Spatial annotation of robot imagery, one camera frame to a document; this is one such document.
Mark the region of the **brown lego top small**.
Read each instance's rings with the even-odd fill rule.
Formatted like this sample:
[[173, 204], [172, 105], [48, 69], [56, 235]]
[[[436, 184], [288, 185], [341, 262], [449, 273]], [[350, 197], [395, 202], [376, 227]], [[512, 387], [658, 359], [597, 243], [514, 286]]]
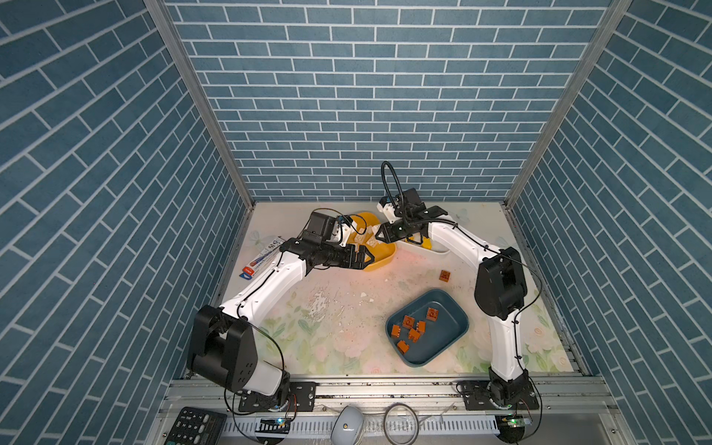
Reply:
[[434, 308], [428, 308], [426, 312], [426, 318], [428, 321], [436, 322], [439, 318], [439, 311]]

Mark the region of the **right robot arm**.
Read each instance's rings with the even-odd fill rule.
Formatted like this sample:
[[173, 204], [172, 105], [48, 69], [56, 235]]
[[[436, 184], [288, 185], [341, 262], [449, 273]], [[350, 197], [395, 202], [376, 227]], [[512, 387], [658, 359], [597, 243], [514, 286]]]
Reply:
[[475, 269], [474, 298], [488, 317], [491, 333], [489, 396], [501, 409], [517, 404], [530, 383], [522, 357], [519, 322], [528, 287], [519, 252], [487, 243], [438, 206], [427, 208], [421, 204], [398, 210], [389, 202], [379, 203], [378, 211], [387, 221], [378, 227], [377, 240], [392, 244], [419, 234], [448, 248]]

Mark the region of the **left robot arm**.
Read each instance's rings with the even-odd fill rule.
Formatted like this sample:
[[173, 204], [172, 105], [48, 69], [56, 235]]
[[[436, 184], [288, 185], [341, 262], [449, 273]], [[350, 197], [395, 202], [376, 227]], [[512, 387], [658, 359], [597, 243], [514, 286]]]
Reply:
[[233, 393], [250, 391], [276, 398], [289, 396], [286, 363], [270, 365], [261, 358], [255, 336], [276, 339], [261, 328], [274, 306], [314, 269], [363, 270], [376, 261], [366, 246], [350, 244], [367, 223], [356, 214], [318, 209], [296, 237], [279, 244], [266, 257], [266, 269], [237, 296], [219, 306], [206, 305], [194, 318], [187, 369]]

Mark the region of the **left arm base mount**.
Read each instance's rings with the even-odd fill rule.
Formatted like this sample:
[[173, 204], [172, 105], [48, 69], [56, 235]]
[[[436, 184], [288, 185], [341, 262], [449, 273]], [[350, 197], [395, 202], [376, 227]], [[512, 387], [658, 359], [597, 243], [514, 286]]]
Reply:
[[316, 398], [315, 381], [291, 381], [274, 395], [257, 391], [242, 391], [239, 394], [238, 410], [241, 413], [267, 413], [270, 411], [312, 412]]

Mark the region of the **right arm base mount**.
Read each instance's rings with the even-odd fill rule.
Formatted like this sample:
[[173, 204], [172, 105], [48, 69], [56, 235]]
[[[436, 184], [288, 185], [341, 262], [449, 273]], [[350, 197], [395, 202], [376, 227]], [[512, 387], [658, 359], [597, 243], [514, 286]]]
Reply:
[[513, 382], [499, 378], [489, 380], [461, 380], [455, 383], [467, 411], [539, 409], [540, 398], [528, 378], [521, 376]]

